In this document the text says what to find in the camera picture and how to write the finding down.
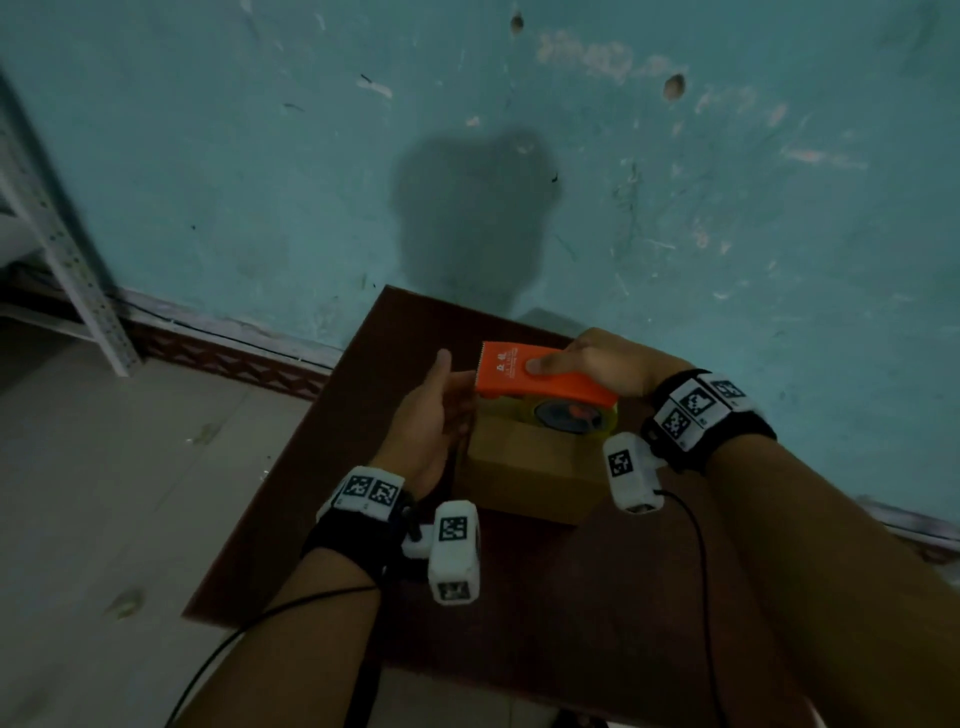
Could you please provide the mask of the person's right hand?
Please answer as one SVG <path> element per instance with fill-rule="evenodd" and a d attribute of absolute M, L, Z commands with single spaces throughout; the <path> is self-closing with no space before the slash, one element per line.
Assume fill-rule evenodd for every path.
<path fill-rule="evenodd" d="M 560 352 L 594 352 L 589 378 L 620 397 L 649 397 L 668 379 L 694 369 L 685 359 L 600 328 L 586 330 Z"/>

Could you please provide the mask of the black right wristband with markers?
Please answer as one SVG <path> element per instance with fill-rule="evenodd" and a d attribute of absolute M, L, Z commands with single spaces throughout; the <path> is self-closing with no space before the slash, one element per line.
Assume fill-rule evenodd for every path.
<path fill-rule="evenodd" d="M 750 396 L 718 372 L 672 374 L 655 388 L 650 401 L 654 413 L 643 421 L 639 437 L 677 473 L 703 475 L 722 445 L 744 435 L 778 440 Z"/>

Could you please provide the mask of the person's left hand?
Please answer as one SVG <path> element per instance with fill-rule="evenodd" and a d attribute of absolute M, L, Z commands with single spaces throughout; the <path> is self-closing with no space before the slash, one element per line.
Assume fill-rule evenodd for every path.
<path fill-rule="evenodd" d="M 401 476 L 404 489 L 420 502 L 438 486 L 451 450 L 470 431 L 477 407 L 473 370 L 452 370 L 443 399 L 423 395 L 423 383 L 396 408 L 387 434 L 369 467 Z"/>

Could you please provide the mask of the black left wristband with markers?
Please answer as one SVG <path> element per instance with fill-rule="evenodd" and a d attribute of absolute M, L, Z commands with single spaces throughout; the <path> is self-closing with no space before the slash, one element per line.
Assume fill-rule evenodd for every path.
<path fill-rule="evenodd" d="M 300 556 L 338 553 L 382 586 L 402 560 L 407 511 L 416 508 L 404 485 L 402 476 L 382 468 L 352 468 L 318 510 Z"/>

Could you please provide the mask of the white perforated metal shelf post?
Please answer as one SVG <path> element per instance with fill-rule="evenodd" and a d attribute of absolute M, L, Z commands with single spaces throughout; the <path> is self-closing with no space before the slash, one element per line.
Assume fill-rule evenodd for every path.
<path fill-rule="evenodd" d="M 11 213 L 0 213 L 0 264 L 16 260 L 14 249 L 26 256 L 40 252 L 52 277 L 80 322 L 59 320 L 22 306 L 0 304 L 0 316 L 95 343 L 114 373 L 130 378 L 141 359 L 103 291 L 96 275 L 57 210 L 6 111 L 0 109 L 0 198 Z"/>

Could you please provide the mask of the person's left forearm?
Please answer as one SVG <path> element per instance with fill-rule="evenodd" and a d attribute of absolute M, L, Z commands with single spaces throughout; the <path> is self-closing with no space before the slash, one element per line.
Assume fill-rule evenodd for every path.
<path fill-rule="evenodd" d="M 343 728 L 380 602 L 357 564 L 310 551 L 174 728 Z"/>

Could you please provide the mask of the person's right forearm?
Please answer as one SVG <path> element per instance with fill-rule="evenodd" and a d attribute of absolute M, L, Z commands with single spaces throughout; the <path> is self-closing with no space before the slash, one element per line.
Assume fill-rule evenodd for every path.
<path fill-rule="evenodd" d="M 960 592 L 771 439 L 723 443 L 704 473 L 827 728 L 960 728 Z"/>

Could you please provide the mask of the brown cardboard box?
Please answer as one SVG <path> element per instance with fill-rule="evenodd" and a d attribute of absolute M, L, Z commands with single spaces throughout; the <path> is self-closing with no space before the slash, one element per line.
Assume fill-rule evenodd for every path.
<path fill-rule="evenodd" d="M 457 451 L 451 495 L 479 508 L 578 526 L 611 497 L 603 439 L 531 423 L 521 403 L 482 400 Z"/>

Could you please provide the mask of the orange tape dispenser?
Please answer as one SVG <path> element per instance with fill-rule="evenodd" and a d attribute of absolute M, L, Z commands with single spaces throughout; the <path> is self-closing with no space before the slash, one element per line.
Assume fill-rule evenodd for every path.
<path fill-rule="evenodd" d="M 481 345 L 474 388 L 482 398 L 536 396 L 562 398 L 600 407 L 618 404 L 618 395 L 586 375 L 535 376 L 525 363 L 555 353 L 554 348 L 512 342 Z"/>

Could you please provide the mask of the black wristband with markers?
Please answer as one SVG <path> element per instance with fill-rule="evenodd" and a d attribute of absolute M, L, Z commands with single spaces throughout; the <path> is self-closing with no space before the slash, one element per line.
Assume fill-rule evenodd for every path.
<path fill-rule="evenodd" d="M 382 468 L 352 468 L 318 510 L 300 556 L 338 553 L 382 586 L 402 560 L 407 511 L 416 508 L 404 485 L 402 476 Z"/>
<path fill-rule="evenodd" d="M 650 401 L 654 413 L 643 421 L 639 437 L 677 473 L 703 475 L 722 445 L 744 435 L 778 440 L 750 396 L 718 372 L 672 374 L 655 388 Z"/>

